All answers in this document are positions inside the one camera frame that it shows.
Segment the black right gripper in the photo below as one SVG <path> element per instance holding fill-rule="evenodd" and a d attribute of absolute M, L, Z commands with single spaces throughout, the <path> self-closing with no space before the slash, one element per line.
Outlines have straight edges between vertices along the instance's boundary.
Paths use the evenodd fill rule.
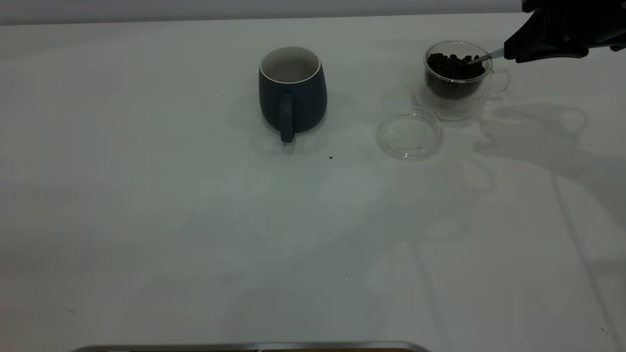
<path fill-rule="evenodd" d="M 591 47 L 625 48 L 624 0 L 523 0 L 533 13 L 504 42 L 504 58 L 516 63 L 551 58 L 583 58 Z M 583 46 L 563 40 L 567 38 Z"/>

